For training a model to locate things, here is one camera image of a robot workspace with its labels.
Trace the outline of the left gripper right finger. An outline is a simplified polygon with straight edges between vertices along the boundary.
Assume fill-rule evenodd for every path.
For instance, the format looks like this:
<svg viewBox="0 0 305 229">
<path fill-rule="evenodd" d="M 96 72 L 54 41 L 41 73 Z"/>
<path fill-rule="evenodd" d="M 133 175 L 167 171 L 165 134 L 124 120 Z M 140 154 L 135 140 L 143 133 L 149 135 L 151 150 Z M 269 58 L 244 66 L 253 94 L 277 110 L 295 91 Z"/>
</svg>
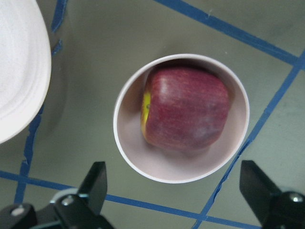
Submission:
<svg viewBox="0 0 305 229">
<path fill-rule="evenodd" d="M 282 194 L 280 188 L 252 160 L 241 162 L 239 189 L 261 224 L 265 223 L 272 205 Z"/>
</svg>

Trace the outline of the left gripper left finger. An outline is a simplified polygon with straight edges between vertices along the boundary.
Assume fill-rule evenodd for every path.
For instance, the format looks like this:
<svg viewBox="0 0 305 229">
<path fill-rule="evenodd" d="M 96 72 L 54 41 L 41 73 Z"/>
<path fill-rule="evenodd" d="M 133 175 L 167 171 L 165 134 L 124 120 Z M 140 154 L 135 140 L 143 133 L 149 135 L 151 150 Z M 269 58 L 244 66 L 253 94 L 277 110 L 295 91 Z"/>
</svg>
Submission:
<svg viewBox="0 0 305 229">
<path fill-rule="evenodd" d="M 82 184 L 78 188 L 77 195 L 82 198 L 89 209 L 99 215 L 107 194 L 107 172 L 105 162 L 94 162 Z"/>
</svg>

